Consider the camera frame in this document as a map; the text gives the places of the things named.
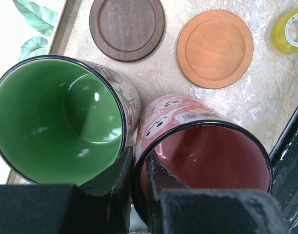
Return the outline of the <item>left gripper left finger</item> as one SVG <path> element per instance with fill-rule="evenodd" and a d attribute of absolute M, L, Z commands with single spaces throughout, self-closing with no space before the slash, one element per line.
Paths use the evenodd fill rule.
<path fill-rule="evenodd" d="M 134 150 L 81 186 L 0 185 L 0 234 L 126 234 Z"/>

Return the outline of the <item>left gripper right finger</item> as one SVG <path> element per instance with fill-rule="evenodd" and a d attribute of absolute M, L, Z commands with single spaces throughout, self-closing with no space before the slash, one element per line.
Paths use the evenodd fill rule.
<path fill-rule="evenodd" d="M 146 160 L 148 232 L 287 234 L 275 199 L 252 189 L 192 189 L 151 153 Z"/>

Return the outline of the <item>red pink mug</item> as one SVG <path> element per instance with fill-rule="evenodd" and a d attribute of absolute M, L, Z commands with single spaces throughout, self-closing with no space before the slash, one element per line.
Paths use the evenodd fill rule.
<path fill-rule="evenodd" d="M 272 188 L 269 155 L 254 135 L 192 96 L 165 95 L 146 107 L 138 125 L 132 200 L 143 221 L 151 153 L 194 189 Z"/>

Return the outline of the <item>green floral mug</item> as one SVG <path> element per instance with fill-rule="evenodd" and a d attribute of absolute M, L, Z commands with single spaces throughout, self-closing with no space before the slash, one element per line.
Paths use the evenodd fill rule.
<path fill-rule="evenodd" d="M 91 195 L 126 149 L 141 112 L 125 75 L 65 56 L 25 59 L 0 78 L 0 156 L 34 184 L 70 183 Z"/>

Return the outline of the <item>light wood coaster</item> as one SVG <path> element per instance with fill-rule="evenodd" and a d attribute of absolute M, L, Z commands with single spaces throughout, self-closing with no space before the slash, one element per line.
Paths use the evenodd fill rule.
<path fill-rule="evenodd" d="M 190 82 L 220 89 L 244 75 L 253 51 L 252 34 L 239 16 L 225 10 L 209 10 L 184 26 L 177 43 L 177 60 Z"/>

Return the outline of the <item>floral serving tray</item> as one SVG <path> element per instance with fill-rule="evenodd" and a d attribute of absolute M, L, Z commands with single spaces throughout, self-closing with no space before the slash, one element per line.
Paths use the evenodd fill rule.
<path fill-rule="evenodd" d="M 10 63 L 49 53 L 65 0 L 0 0 L 0 59 Z"/>

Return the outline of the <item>dark wood coaster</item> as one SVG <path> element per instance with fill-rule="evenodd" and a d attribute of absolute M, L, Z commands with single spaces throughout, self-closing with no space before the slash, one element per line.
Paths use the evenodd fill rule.
<path fill-rule="evenodd" d="M 165 14 L 159 0 L 95 0 L 89 27 L 96 46 L 108 57 L 137 61 L 160 43 Z"/>

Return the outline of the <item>yellow tape roll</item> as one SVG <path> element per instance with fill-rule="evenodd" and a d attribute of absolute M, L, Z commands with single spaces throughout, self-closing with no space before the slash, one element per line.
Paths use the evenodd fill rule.
<path fill-rule="evenodd" d="M 279 18 L 271 30 L 271 43 L 280 53 L 298 53 L 298 41 L 290 36 L 292 23 L 298 23 L 298 8 Z"/>

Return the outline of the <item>black aluminium base frame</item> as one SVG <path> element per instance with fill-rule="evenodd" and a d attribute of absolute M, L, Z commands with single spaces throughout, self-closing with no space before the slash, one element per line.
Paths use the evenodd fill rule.
<path fill-rule="evenodd" d="M 290 234 L 298 234 L 298 106 L 270 153 L 271 194 L 277 199 Z"/>

